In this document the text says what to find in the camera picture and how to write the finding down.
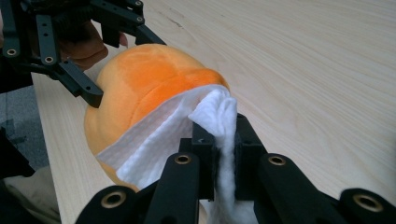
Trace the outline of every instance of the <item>wooden table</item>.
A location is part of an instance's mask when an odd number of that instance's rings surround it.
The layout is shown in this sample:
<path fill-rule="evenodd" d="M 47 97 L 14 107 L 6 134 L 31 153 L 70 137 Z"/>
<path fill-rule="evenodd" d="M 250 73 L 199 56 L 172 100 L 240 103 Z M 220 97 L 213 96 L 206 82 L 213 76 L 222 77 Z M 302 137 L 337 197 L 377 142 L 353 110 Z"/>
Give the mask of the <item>wooden table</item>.
<path fill-rule="evenodd" d="M 220 71 L 267 150 L 319 190 L 360 187 L 396 204 L 396 1 L 146 0 L 145 17 Z M 86 103 L 45 76 L 34 83 L 62 221 L 73 223 L 112 183 L 87 148 Z"/>

